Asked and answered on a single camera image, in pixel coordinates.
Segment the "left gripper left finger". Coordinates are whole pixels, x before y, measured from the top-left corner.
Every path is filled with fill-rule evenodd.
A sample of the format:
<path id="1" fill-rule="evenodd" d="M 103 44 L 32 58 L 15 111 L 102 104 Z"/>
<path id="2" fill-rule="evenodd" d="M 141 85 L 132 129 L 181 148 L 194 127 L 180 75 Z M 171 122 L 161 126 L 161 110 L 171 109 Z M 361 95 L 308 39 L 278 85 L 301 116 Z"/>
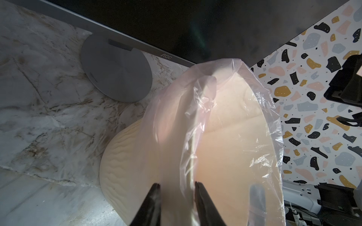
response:
<path id="1" fill-rule="evenodd" d="M 161 225 L 161 188 L 154 183 L 147 193 L 141 207 L 130 226 L 160 226 Z"/>

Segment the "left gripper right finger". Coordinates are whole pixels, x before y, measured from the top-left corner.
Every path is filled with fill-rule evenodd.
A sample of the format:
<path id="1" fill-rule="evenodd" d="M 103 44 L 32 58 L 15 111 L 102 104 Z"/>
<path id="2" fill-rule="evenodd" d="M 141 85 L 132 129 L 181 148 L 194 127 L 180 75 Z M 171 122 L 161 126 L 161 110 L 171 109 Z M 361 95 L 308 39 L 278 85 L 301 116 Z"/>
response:
<path id="1" fill-rule="evenodd" d="M 201 226 L 226 226 L 201 182 L 195 182 L 195 203 Z"/>

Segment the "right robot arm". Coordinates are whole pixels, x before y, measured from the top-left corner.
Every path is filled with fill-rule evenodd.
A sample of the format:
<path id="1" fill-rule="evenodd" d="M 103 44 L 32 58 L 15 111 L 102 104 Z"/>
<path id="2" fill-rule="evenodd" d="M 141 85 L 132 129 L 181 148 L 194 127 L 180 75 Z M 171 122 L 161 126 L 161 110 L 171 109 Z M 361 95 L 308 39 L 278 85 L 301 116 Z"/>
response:
<path id="1" fill-rule="evenodd" d="M 333 102 L 362 107 L 362 56 L 352 55 L 329 83 L 324 97 Z"/>

